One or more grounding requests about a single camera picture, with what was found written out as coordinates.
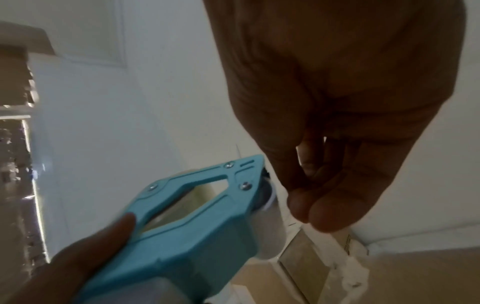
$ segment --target metal screw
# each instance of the metal screw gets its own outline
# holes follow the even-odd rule
[[[149,190],[149,191],[153,191],[153,190],[155,190],[158,186],[159,186],[158,184],[150,185],[150,187],[148,187],[148,190]]]
[[[247,191],[247,190],[250,190],[251,188],[252,188],[252,184],[250,184],[249,182],[244,182],[240,184],[240,190]]]

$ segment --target ceiling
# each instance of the ceiling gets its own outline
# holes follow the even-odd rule
[[[44,29],[62,57],[121,63],[120,1],[0,0],[0,21]]]

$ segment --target blue tape dispenser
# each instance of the blue tape dispenser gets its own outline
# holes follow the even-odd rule
[[[78,303],[202,303],[252,257],[285,244],[275,187],[256,155],[150,184],[125,212],[136,215],[128,244],[82,288]],[[198,186],[226,180],[202,201]]]

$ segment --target tape roll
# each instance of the tape roll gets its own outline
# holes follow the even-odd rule
[[[251,215],[251,225],[258,242],[258,259],[270,259],[281,253],[287,238],[273,182],[264,178],[259,204]]]

